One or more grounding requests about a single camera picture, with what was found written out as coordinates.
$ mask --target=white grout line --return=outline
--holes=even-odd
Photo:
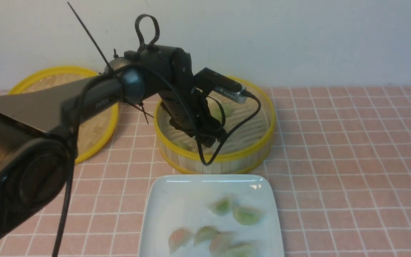
[[[277,121],[278,121],[279,120],[279,114],[277,112],[275,112],[275,115],[276,115]],[[286,154],[285,146],[284,146],[284,144],[282,144],[282,145],[283,145],[282,147],[283,147],[284,153]],[[291,174],[290,166],[287,165],[287,167],[288,167],[288,173]],[[290,181],[291,181],[291,186],[293,187],[293,190],[294,190],[294,183],[293,183],[292,176],[290,176]],[[299,209],[299,203],[297,201],[296,194],[294,194],[294,199],[295,199],[295,202],[296,202],[296,207]],[[299,217],[300,227],[302,228],[302,234],[304,235],[305,249],[307,250],[307,255],[310,257],[309,244],[308,244],[308,241],[307,241],[307,235],[304,231],[304,223],[302,222],[302,216],[300,215],[300,211],[297,212],[297,215]]]

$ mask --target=dumpling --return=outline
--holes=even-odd
[[[193,238],[193,234],[186,229],[177,229],[169,237],[169,253],[175,253],[180,247],[184,247]]]
[[[220,257],[256,257],[257,251],[253,244],[242,243],[229,247]]]
[[[241,225],[252,226],[259,222],[263,213],[254,208],[234,205],[233,216],[235,221]]]
[[[193,239],[193,246],[197,246],[204,241],[212,240],[220,234],[215,228],[210,226],[200,228]]]
[[[230,211],[232,205],[233,197],[228,195],[227,197],[210,206],[210,211],[212,211],[212,213],[214,213],[215,215],[223,216]]]
[[[218,234],[210,243],[209,251],[213,257],[220,257],[231,245],[234,234],[232,232],[223,232]]]

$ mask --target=green dumpling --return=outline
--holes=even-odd
[[[259,222],[263,213],[254,208],[243,206],[233,206],[233,216],[235,221],[244,226],[252,226]]]
[[[210,206],[210,211],[212,211],[215,215],[223,216],[230,211],[232,205],[233,198],[231,196],[227,196]]]

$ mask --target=bamboo steamer base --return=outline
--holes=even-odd
[[[177,171],[185,174],[236,174],[248,173],[266,158],[272,145],[275,128],[275,109],[267,95],[252,84],[233,78],[247,87],[261,101],[261,110],[250,121],[237,129],[225,142],[215,161],[204,166],[197,154],[196,141],[185,133],[175,130],[170,124],[170,117],[160,105],[155,111],[155,130],[161,155]],[[250,116],[257,108],[256,101],[248,98],[245,104],[237,104],[217,93],[211,97],[225,108],[230,107],[231,114],[226,117],[225,130],[230,131],[235,125]],[[208,99],[211,112],[218,106]],[[202,147],[205,160],[208,161],[218,142],[211,148]]]
[[[91,70],[79,67],[55,67],[38,72],[17,85],[9,94],[23,94],[96,75]],[[80,125],[78,131],[78,157],[80,163],[95,154],[111,137],[118,119],[118,106],[109,107]]]

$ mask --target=pink tiled countertop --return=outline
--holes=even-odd
[[[411,257],[411,87],[265,91],[279,126],[253,173],[274,189],[285,256]],[[112,140],[76,167],[62,255],[137,254],[150,185],[175,173],[144,122],[122,107]],[[0,256],[51,255],[61,205],[2,239]]]

